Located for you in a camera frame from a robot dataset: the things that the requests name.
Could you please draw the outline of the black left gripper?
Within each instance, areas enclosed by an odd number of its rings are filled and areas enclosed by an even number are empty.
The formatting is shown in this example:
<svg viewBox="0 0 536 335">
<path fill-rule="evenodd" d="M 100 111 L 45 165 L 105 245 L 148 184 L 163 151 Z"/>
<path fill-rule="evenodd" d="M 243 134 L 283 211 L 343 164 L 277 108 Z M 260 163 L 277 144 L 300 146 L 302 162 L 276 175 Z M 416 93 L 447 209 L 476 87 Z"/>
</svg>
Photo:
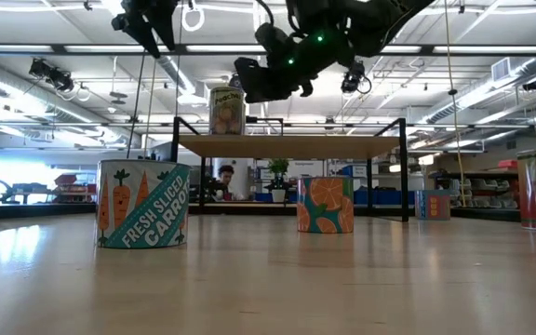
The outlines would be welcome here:
<svg viewBox="0 0 536 335">
<path fill-rule="evenodd" d="M 161 54 L 150 23 L 167 49 L 173 51 L 175 40 L 172 16 L 177 4 L 177 0 L 122 0 L 119 3 L 121 10 L 112 19 L 112 26 L 115 30 L 122 29 L 126 21 L 126 33 L 158 59 Z"/>
</svg>

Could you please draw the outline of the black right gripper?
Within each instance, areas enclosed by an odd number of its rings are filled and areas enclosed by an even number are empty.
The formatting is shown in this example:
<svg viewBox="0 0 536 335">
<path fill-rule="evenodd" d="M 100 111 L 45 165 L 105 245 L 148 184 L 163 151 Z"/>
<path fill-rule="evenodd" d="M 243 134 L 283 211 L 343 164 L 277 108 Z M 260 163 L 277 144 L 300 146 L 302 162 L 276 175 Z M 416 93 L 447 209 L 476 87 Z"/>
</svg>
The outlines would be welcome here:
<svg viewBox="0 0 536 335">
<path fill-rule="evenodd" d="M 317 74 L 301 74 L 294 66 L 261 67 L 256 60 L 243 57 L 234 61 L 234 67 L 247 103 L 287 100 L 299 89 L 302 97 L 308 97 L 314 91 L 312 81 L 317 78 Z"/>
</svg>

